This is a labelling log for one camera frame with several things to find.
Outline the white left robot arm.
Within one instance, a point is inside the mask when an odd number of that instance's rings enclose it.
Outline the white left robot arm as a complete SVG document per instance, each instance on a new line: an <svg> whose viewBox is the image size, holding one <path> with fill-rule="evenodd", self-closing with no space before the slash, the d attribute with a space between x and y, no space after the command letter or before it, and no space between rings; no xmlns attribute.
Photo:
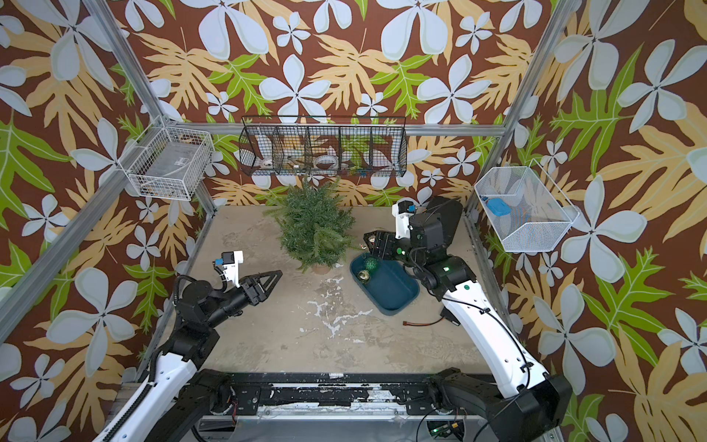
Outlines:
<svg viewBox="0 0 707 442"><path fill-rule="evenodd" d="M152 355L149 370L127 404L97 441L180 441L207 414L235 406L225 372L203 365L219 340L217 326L265 302L283 272L244 276L238 285L213 287L180 276L173 287L176 322L167 342Z"/></svg>

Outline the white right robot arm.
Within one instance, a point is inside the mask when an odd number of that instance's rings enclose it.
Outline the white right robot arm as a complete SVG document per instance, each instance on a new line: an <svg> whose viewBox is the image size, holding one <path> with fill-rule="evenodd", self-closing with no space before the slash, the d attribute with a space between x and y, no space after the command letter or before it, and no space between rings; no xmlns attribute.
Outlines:
<svg viewBox="0 0 707 442"><path fill-rule="evenodd" d="M411 200L394 204L392 231L363 237L369 257L416 279L451 313L471 337L493 375L484 381L457 368L427 381L433 412L465 412L483 419L477 434L490 431L499 441L533 441L563 421L572 396L569 381L552 375L530 355L493 308L471 267L449 254L460 222L460 201L436 197L420 211Z"/></svg>

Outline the green glitter ball ornament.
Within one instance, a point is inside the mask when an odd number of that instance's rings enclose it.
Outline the green glitter ball ornament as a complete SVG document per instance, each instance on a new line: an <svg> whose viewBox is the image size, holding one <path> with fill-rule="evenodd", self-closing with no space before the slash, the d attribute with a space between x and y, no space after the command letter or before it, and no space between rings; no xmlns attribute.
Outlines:
<svg viewBox="0 0 707 442"><path fill-rule="evenodd" d="M379 260L374 257L367 257L364 260L364 267L368 274L375 274L379 270Z"/></svg>

